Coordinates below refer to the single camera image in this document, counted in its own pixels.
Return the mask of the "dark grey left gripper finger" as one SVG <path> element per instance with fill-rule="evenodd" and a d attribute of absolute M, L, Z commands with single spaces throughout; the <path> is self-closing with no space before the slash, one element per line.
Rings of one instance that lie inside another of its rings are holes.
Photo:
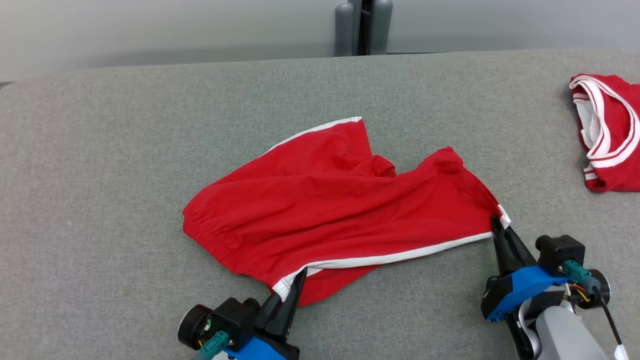
<path fill-rule="evenodd" d="M 306 277 L 307 268 L 303 268 L 293 279 L 288 296 L 281 301 L 278 314 L 272 319 L 272 335 L 281 343 L 288 341 Z"/>
<path fill-rule="evenodd" d="M 260 306 L 257 314 L 257 328 L 263 332 L 283 332 L 284 322 L 281 317 L 282 299 L 276 292 L 272 292 Z"/>

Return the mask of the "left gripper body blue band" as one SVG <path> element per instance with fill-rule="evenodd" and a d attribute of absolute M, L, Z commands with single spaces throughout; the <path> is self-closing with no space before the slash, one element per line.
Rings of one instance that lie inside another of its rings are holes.
<path fill-rule="evenodd" d="M 288 343 L 285 337 L 278 338 L 267 333 L 256 333 L 238 351 L 226 348 L 229 360 L 300 360 L 300 349 Z"/>

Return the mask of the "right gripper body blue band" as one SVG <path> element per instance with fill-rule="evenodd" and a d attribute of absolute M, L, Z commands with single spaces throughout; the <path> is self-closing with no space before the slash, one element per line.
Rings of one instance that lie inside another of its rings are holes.
<path fill-rule="evenodd" d="M 482 316 L 488 322 L 502 321 L 526 300 L 552 286 L 562 286 L 568 282 L 567 276 L 551 275 L 540 265 L 526 266 L 506 276 L 494 276 L 486 282 L 481 300 Z"/>

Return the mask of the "grey partition post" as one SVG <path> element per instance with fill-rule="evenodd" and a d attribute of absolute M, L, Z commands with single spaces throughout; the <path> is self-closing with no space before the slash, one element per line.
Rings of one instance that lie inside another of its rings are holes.
<path fill-rule="evenodd" d="M 334 8 L 334 56 L 350 57 L 354 50 L 355 5 L 354 0 L 341 2 Z"/>
<path fill-rule="evenodd" d="M 368 46 L 370 56 L 387 54 L 393 6 L 393 0 L 373 1 Z"/>

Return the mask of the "white partition panel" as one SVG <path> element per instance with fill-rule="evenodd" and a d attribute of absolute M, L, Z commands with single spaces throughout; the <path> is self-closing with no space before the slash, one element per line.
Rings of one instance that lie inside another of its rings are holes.
<path fill-rule="evenodd" d="M 640 0 L 392 0 L 388 53 L 640 52 Z"/>
<path fill-rule="evenodd" d="M 0 0 L 0 82 L 334 54 L 342 0 Z"/>

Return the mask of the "red shorts white stripes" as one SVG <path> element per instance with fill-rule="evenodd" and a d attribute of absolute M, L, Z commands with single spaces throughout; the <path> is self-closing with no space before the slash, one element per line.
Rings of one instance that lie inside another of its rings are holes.
<path fill-rule="evenodd" d="M 493 220 L 511 223 L 450 146 L 397 173 L 371 150 L 364 120 L 350 117 L 288 137 L 204 187 L 183 209 L 183 232 L 282 301 L 306 271 L 306 306 L 379 265 L 489 239 Z"/>

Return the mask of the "red white basketball jersey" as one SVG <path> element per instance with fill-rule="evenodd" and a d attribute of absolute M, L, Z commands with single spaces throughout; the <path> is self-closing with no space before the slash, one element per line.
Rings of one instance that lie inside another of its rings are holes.
<path fill-rule="evenodd" d="M 584 184 L 597 193 L 640 192 L 640 83 L 579 73 L 569 82 L 587 165 Z"/>

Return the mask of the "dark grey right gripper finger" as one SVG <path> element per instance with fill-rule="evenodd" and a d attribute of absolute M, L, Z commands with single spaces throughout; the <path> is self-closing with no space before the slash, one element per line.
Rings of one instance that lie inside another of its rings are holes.
<path fill-rule="evenodd" d="M 505 277 L 519 269 L 519 260 L 515 256 L 512 244 L 513 237 L 509 232 L 510 227 L 504 227 L 497 214 L 492 215 L 491 225 L 498 277 Z"/>
<path fill-rule="evenodd" d="M 512 227 L 505 229 L 505 246 L 507 253 L 506 274 L 538 265 L 537 260 Z"/>

